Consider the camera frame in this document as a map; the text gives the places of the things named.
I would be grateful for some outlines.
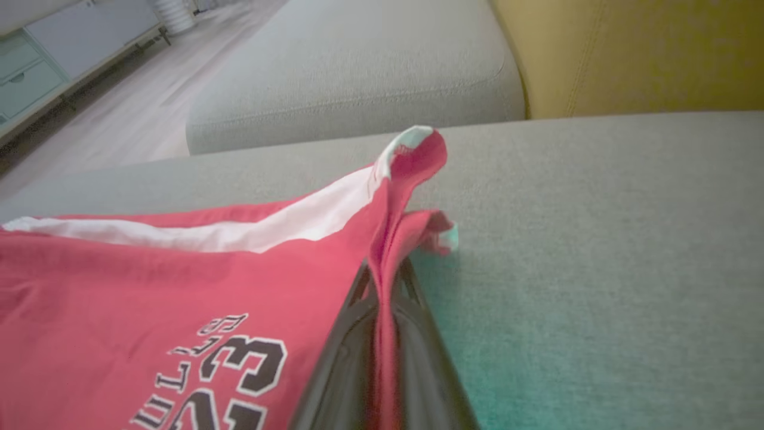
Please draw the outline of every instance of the yellow sofa backrest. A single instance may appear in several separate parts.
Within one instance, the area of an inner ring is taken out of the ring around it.
[[[492,0],[529,118],[764,109],[764,0]]]

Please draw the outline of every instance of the red fabric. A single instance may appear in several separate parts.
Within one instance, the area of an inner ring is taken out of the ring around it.
[[[390,283],[408,252],[449,228],[438,211],[404,213],[445,159],[434,132],[397,153],[342,230],[263,253],[0,232],[0,429],[286,428],[364,258],[382,303],[376,424],[397,428]],[[116,218],[252,222],[298,200]]]

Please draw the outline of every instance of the sofa cushion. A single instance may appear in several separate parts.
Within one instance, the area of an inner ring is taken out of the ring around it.
[[[413,207],[460,249],[414,265],[483,429],[761,428],[764,112],[443,129]],[[40,182],[0,220],[286,199],[392,135]]]
[[[524,118],[485,0],[291,0],[197,97],[189,152]]]

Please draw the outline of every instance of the white cabinet door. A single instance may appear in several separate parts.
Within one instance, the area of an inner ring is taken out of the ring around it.
[[[123,45],[159,24],[147,0],[100,0],[95,9]]]
[[[62,9],[26,28],[72,79],[123,46],[90,0]]]

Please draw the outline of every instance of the gray sofa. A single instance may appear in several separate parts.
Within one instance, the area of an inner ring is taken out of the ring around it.
[[[197,97],[202,154],[525,118],[487,0],[290,0]]]
[[[460,223],[414,264],[484,429],[764,426],[764,112],[443,129],[413,207]],[[32,184],[0,220],[287,199],[392,135]]]

